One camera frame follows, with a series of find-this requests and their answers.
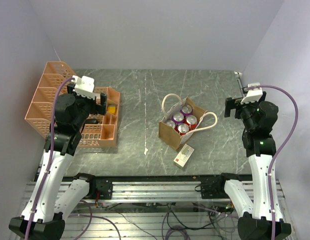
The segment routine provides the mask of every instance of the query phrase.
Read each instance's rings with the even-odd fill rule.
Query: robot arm
[[[9,229],[20,237],[25,237],[26,228],[34,214],[30,225],[30,240],[59,240],[62,237],[65,220],[85,196],[96,192],[95,177],[79,173],[74,177],[67,191],[56,201],[58,191],[75,150],[81,140],[81,129],[89,114],[105,115],[107,96],[93,93],[94,79],[83,76],[73,76],[74,80],[67,85],[67,93],[58,96],[55,104],[54,147],[51,149],[51,132],[48,133],[42,168],[34,191],[21,216],[14,217],[9,223]],[[47,172],[50,153],[53,151],[52,162]],[[35,211],[31,211],[37,193],[40,192]]]
[[[259,83],[248,87],[259,86]],[[272,232],[271,197],[274,200],[276,220],[276,240],[282,240],[292,232],[291,225],[283,222],[279,207],[275,165],[271,176],[269,166],[276,153],[275,141],[270,135],[278,116],[278,107],[265,101],[266,92],[255,88],[246,92],[243,98],[227,98],[225,101],[225,117],[229,117],[231,109],[235,109],[235,118],[244,124],[242,141],[250,164],[253,179],[253,202],[246,194],[243,184],[236,174],[228,174],[223,178],[223,190],[230,197],[239,215],[238,233],[242,240],[267,240]],[[272,196],[269,193],[268,178],[271,178]]]

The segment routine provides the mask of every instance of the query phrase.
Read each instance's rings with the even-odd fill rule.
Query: gray marble surface
[[[241,95],[234,72],[78,69],[76,73],[94,78],[97,87],[110,86],[121,93],[119,128],[117,147],[79,148],[66,176],[78,172],[96,176],[250,173],[241,140],[243,123],[234,119],[234,113],[224,118],[225,98]],[[163,117],[161,102],[169,93],[189,96],[198,106],[218,116],[217,126],[195,133],[188,142],[194,153],[183,169],[173,164],[177,152],[158,138]],[[168,98],[166,102],[168,110],[176,100]],[[202,126],[213,122],[207,118]]]

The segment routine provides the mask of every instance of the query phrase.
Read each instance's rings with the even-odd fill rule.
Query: brown paper bag
[[[168,112],[165,112],[164,110],[164,104],[165,100],[169,96],[174,96],[178,98],[179,102],[176,103]],[[168,126],[166,121],[170,120],[173,116],[173,114],[179,112],[181,110],[181,107],[183,105],[190,105],[193,108],[193,115],[197,118],[197,126],[194,130],[186,133],[185,135],[180,135],[174,128]],[[158,137],[163,140],[167,145],[172,147],[177,152],[184,146],[184,144],[191,138],[194,132],[206,130],[208,128],[212,128],[217,124],[217,116],[213,112],[206,112],[203,108],[197,106],[190,98],[185,98],[182,100],[178,95],[176,94],[168,94],[162,102],[162,112],[164,113],[163,119],[159,122],[159,128],[158,128]],[[206,115],[214,115],[215,117],[215,123],[211,126],[199,128],[203,118]]]

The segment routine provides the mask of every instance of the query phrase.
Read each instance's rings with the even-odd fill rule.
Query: white wall
[[[0,1],[0,240],[17,217],[44,140],[24,120],[46,61],[57,56],[27,0]]]
[[[243,72],[244,83],[260,82],[287,90],[299,107],[295,133],[276,163],[297,233],[310,240],[310,0],[286,0]],[[279,106],[274,128],[277,147],[290,131],[294,107],[280,92],[267,100]]]
[[[30,0],[72,68],[243,71],[283,0]]]

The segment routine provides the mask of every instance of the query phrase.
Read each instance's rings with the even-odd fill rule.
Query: orange basket
[[[44,138],[50,132],[53,101],[58,87],[73,75],[76,75],[75,72],[65,62],[50,61],[46,64],[25,116],[25,120]],[[107,112],[105,116],[90,115],[89,119],[97,119],[99,123],[85,125],[78,146],[116,147],[121,94],[111,87],[95,87],[94,92],[107,94],[107,105],[116,106],[116,112]],[[60,95],[64,93],[67,93],[66,86]]]

